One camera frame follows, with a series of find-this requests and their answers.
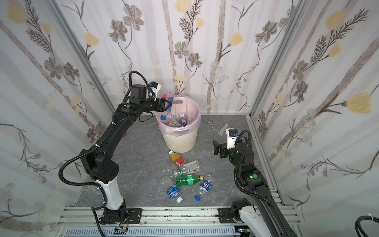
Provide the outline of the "clear bottle light blue label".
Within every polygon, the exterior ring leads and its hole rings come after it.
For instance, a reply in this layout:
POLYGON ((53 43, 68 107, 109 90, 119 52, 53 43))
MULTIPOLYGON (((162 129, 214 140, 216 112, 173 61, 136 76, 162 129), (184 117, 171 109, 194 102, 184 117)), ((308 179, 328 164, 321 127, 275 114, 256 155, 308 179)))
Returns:
POLYGON ((168 122, 168 126, 169 127, 182 127, 183 125, 180 124, 177 120, 176 120, 176 117, 173 116, 173 115, 168 115, 166 117, 166 121, 168 122))

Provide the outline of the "clear bottle purple label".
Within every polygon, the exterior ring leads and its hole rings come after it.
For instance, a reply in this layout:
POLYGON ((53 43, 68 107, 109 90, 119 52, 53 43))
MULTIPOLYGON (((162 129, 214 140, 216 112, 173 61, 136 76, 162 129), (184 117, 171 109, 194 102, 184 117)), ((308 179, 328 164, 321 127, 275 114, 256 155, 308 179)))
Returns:
POLYGON ((179 114, 179 123, 183 126, 186 126, 188 124, 187 122, 187 115, 184 112, 181 112, 179 114))

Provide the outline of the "clear bottle blue round logo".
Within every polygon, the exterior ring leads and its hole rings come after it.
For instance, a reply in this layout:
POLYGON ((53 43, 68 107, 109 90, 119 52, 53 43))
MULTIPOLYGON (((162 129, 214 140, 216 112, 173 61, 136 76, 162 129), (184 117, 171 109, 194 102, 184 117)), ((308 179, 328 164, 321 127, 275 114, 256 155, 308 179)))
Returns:
POLYGON ((203 177, 203 181, 200 183, 198 191, 195 193, 194 199, 198 202, 201 200, 201 196, 208 193, 212 188, 212 181, 214 177, 211 174, 207 174, 203 177))

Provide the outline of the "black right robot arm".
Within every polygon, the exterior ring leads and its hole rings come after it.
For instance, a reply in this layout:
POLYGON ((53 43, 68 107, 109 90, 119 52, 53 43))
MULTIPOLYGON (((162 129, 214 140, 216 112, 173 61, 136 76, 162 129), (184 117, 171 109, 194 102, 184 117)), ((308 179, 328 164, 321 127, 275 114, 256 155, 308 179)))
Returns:
POLYGON ((233 164, 236 187, 254 199, 261 214, 259 216, 254 205, 243 198, 233 202, 232 219, 246 224, 252 237, 296 237, 297 234, 274 201, 266 179, 254 165, 251 132, 227 128, 226 135, 227 143, 213 140, 214 154, 221 159, 228 158, 233 164))

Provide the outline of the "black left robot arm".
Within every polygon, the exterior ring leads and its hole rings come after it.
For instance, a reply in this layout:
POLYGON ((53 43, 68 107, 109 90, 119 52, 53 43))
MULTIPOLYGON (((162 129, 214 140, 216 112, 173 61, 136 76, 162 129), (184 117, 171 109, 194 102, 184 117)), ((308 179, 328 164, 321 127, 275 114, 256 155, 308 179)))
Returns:
POLYGON ((91 208, 100 236, 104 236, 104 233, 97 210, 103 210, 105 224, 122 224, 130 216, 117 184, 119 165, 112 160, 117 145, 143 113, 165 112, 172 106, 172 102, 157 97, 157 92, 160 90, 158 83, 148 83, 144 79, 144 84, 134 85, 132 83, 134 74, 141 76, 138 71, 129 72, 129 89, 113 113, 112 122, 105 133, 90 149, 83 149, 78 156, 66 161, 58 171, 59 179, 67 185, 95 186, 101 192, 104 200, 102 205, 91 208), (64 177, 65 168, 77 160, 81 160, 92 181, 73 182, 64 177))

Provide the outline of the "pink plastic bin liner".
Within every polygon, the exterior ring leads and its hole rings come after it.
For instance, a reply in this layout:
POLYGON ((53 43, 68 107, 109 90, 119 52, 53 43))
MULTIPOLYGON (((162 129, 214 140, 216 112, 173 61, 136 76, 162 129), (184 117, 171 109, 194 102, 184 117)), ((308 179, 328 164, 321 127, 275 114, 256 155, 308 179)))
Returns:
POLYGON ((171 115, 176 117, 179 122, 179 114, 181 112, 186 113, 187 122, 186 126, 182 127, 169 127, 167 121, 160 119, 162 112, 155 112, 155 117, 158 122, 159 129, 163 135, 168 136, 181 136, 195 131, 200 127, 201 111, 200 106, 188 96, 175 95, 172 102, 171 115))

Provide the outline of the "white ribbed waste bin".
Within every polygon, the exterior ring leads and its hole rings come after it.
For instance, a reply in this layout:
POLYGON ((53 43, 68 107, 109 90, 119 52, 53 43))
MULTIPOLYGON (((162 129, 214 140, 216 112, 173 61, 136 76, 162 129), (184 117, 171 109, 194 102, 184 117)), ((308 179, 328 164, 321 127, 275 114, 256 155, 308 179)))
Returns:
POLYGON ((164 135, 163 138, 169 150, 176 153, 186 153, 195 146, 197 131, 196 129, 193 132, 181 136, 164 135))

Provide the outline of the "steel surgical forceps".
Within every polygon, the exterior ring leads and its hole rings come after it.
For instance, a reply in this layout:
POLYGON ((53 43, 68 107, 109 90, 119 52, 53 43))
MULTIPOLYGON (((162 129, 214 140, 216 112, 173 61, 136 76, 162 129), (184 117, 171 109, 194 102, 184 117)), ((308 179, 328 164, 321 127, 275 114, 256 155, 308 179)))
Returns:
POLYGON ((212 130, 215 131, 212 122, 213 122, 212 119, 206 121, 206 123, 210 125, 210 127, 212 128, 212 130))

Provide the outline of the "clear square bottle centre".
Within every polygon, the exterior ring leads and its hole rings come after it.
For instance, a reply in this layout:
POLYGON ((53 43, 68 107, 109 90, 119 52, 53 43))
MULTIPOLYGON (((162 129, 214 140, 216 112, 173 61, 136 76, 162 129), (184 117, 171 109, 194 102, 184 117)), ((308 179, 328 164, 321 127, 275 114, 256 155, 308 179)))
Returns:
POLYGON ((179 168, 175 170, 173 173, 175 177, 178 177, 180 175, 194 174, 198 171, 200 171, 200 165, 199 165, 199 162, 195 160, 195 161, 180 165, 179 168))

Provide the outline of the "orange drink bottle red label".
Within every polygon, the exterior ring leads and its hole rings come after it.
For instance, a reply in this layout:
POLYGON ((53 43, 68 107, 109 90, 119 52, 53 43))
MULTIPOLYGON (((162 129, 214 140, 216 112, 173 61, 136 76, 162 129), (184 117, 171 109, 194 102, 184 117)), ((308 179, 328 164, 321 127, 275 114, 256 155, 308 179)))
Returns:
POLYGON ((181 165, 184 165, 186 163, 186 161, 178 153, 174 151, 169 151, 169 155, 170 159, 177 167, 180 167, 181 165))

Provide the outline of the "green bottle yellow cap centre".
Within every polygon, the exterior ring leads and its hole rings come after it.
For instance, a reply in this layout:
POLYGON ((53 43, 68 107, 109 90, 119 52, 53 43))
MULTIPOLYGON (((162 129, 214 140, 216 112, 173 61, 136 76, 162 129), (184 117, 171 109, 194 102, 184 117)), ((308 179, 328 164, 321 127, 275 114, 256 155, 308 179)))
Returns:
POLYGON ((202 182, 204 180, 202 175, 196 174, 187 174, 187 175, 179 175, 176 177, 176 186, 192 186, 198 182, 202 182))

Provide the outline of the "clear bottle blue label front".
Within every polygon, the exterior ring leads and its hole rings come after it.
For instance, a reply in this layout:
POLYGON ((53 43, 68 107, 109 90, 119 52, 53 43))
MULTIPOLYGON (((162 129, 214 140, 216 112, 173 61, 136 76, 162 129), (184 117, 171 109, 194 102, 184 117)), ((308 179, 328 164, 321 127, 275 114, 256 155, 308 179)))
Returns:
POLYGON ((173 183, 169 176, 163 177, 160 181, 160 185, 165 189, 171 200, 175 200, 177 203, 183 201, 183 198, 180 196, 179 188, 173 183))

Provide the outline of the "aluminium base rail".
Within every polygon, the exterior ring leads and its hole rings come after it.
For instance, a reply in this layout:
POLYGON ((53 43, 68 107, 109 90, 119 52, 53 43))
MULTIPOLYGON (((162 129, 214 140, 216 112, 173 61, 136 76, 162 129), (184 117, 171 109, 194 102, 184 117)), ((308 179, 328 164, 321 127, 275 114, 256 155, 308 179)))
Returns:
POLYGON ((54 237, 303 237, 304 230, 294 207, 280 206, 289 230, 277 234, 264 223, 260 211, 246 206, 239 220, 229 206, 225 207, 133 207, 121 225, 97 227, 89 208, 66 207, 54 237))

